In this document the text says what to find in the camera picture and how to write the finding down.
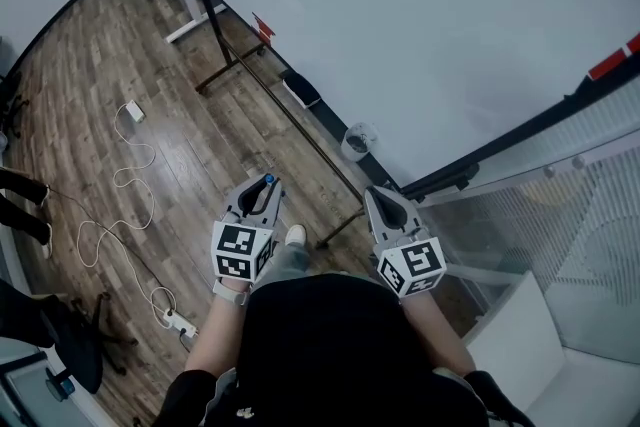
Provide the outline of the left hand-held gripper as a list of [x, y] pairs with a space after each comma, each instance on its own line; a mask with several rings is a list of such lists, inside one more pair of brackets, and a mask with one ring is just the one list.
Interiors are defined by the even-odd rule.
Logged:
[[211, 258], [217, 277], [255, 283], [273, 256], [274, 227], [283, 189], [281, 181], [274, 180], [263, 205], [253, 212], [266, 187], [266, 175], [256, 175], [236, 186], [227, 196], [227, 212], [214, 222], [211, 240]]

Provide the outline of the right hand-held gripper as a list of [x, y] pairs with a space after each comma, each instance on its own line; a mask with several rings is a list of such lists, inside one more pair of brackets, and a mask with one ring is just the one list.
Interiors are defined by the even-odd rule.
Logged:
[[382, 282], [400, 299], [436, 287], [447, 264], [439, 239], [420, 227], [415, 206], [396, 191], [369, 186], [364, 210]]

